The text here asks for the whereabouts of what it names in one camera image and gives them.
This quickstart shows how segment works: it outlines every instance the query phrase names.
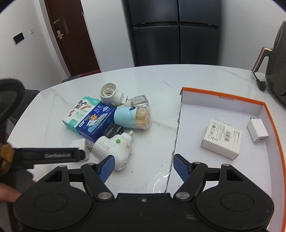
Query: white box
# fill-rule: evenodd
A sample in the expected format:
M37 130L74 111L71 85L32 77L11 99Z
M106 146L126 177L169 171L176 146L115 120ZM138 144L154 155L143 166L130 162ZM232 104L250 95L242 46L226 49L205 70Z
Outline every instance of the white box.
M234 160L239 155L241 131L211 119L201 147Z
M85 117L92 111L99 103L100 100L91 98L91 97L84 97L80 100L77 105L62 119L63 123L73 130L74 132L79 132L76 130L78 124L80 124Z
M182 105L174 154L182 155L190 163L199 161L213 168L221 168L222 164L230 163L271 196L275 207L268 229L284 232L285 158L275 121L267 105L261 101L205 89L183 87L181 94ZM269 134L265 143L252 142L247 129L250 117L263 121ZM219 119L219 122L229 123L231 127L242 131L243 141L239 156L234 161L230 162L230 159L199 146L210 119ZM183 183L172 165L166 192L173 196ZM204 190L217 184L218 181L207 181Z
M250 119L247 129L254 143L264 142L268 137L268 132L260 118Z

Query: white wall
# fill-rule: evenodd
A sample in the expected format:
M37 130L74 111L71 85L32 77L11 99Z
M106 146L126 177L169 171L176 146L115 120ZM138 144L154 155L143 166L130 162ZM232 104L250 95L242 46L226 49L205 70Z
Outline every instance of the white wall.
M272 48L286 12L272 0L222 0L220 65L251 70L262 47ZM265 73L268 58L259 72Z
M15 45L13 37L20 32L25 39ZM25 88L38 90L65 78L51 55L34 0L16 0L0 14L0 41L0 78L16 78Z
M120 0L81 0L102 72L134 67Z

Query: white electrical plug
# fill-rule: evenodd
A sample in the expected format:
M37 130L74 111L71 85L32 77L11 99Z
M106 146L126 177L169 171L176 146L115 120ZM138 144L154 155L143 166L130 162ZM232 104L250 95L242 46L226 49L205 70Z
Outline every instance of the white electrical plug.
M247 129L254 143L264 142L269 137L263 121L259 118L251 117Z
M112 138L106 136L100 137L94 144L92 154L99 159L104 160L107 156L113 155L115 157L115 169L122 170L128 160L131 153L131 140L132 133L122 133L121 135L115 135Z
M125 104L127 96L119 91L115 84L107 83L101 87L100 99L107 106L118 107Z
M88 160L90 157L90 148L92 146L93 144L87 143L85 139L77 139L77 140L73 140L69 147L78 148L79 150L83 150L85 154L84 160Z

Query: clear plastic container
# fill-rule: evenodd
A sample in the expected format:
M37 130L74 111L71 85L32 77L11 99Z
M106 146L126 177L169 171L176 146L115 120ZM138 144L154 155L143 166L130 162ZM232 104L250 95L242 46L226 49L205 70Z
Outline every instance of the clear plastic container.
M147 129L151 123L149 106L144 107L119 107L114 113L116 125L125 128Z
M149 102L145 95L141 96L136 96L130 99L130 103L132 107L144 107L148 106L149 107Z

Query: cartoon illustration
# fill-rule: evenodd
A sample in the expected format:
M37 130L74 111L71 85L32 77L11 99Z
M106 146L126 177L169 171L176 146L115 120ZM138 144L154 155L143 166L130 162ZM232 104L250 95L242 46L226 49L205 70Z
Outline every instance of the cartoon illustration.
M75 110L73 109L73 110L69 113L69 116L68 116L68 117L70 117L74 111L75 111Z
M96 120L93 120L94 122L91 122L90 126L88 127L88 132L92 133L96 127L104 120L104 118L108 115L108 113L104 113L100 115L99 117L96 116Z
M80 102L77 104L76 107L74 107L74 109L79 109L81 106L86 105L87 102L82 102L82 100L80 100Z
M108 107L108 106L105 106L105 107L102 109L102 111L105 112L105 111L107 111L108 109L109 109L109 107Z
M96 114L92 115L89 117L89 121L87 123L87 126L90 127L90 126L93 126L98 120L98 117Z

